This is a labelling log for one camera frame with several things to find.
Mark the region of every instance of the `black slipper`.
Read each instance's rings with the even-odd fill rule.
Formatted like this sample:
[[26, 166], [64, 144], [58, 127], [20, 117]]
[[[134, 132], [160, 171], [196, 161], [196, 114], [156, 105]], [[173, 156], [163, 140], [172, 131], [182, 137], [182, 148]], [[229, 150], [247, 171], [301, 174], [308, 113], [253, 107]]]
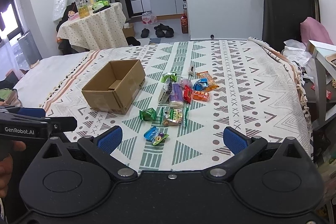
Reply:
[[154, 30], [158, 30], [161, 29], [163, 31], [168, 30], [169, 26], [163, 25], [162, 23], [160, 23], [159, 25], [157, 25], [156, 27], [154, 27]]
[[172, 28], [168, 28], [168, 30], [166, 31], [165, 37], [171, 38], [173, 36], [174, 36], [174, 30]]
[[126, 37], [127, 44], [133, 46], [140, 46], [140, 42], [136, 40], [134, 37]]
[[146, 38], [149, 35], [149, 30], [148, 29], [143, 29], [141, 32], [141, 38]]
[[164, 33], [164, 31], [161, 30], [161, 29], [157, 29], [157, 30], [155, 31], [155, 34], [156, 34], [156, 36], [159, 37], [159, 38], [161, 38], [161, 37], [165, 37], [165, 33]]

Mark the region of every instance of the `pink pillow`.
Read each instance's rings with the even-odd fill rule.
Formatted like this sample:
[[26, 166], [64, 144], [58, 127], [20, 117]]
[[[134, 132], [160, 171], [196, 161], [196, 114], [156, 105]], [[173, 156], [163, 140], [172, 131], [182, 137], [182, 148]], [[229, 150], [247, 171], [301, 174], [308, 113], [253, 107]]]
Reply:
[[300, 24], [300, 29], [301, 40], [305, 45], [307, 45], [308, 40], [315, 40], [333, 45], [325, 27], [311, 17], [307, 17], [307, 19]]

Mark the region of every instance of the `orange stripe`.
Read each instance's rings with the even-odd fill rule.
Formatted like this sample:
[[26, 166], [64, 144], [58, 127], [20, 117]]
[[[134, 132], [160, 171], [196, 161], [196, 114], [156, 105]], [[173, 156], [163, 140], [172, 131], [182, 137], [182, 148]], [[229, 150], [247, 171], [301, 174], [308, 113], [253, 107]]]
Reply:
[[48, 112], [49, 108], [51, 107], [51, 104], [56, 100], [58, 100], [65, 93], [65, 91], [67, 91], [67, 89], [71, 86], [71, 84], [75, 81], [75, 79], [77, 79], [77, 76], [79, 76], [92, 63], [92, 61], [96, 59], [99, 52], [100, 51], [93, 52], [89, 57], [89, 59], [79, 67], [78, 71], [74, 75], [71, 75], [71, 77], [68, 78], [65, 83], [63, 83], [63, 87], [60, 90], [58, 90], [56, 96], [53, 99], [48, 100], [46, 102], [45, 106], [43, 107], [45, 112]]

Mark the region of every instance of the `human hand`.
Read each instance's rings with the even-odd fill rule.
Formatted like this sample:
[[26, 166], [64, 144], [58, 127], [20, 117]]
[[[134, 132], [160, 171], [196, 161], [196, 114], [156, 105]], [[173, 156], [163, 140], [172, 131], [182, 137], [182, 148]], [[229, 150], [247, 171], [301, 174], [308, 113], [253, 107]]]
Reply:
[[[26, 145], [24, 142], [13, 141], [14, 151], [24, 151]], [[13, 171], [13, 159], [11, 155], [8, 155], [3, 161], [0, 161], [0, 198], [4, 198], [7, 195], [8, 182], [11, 179]]]

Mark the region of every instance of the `white bed sheet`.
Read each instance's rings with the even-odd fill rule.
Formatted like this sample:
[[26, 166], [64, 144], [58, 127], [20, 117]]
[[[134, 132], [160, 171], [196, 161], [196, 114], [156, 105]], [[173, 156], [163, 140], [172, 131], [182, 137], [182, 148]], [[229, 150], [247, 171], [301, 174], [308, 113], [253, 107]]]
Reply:
[[23, 107], [39, 107], [54, 87], [88, 54], [81, 52], [42, 59], [15, 85]]

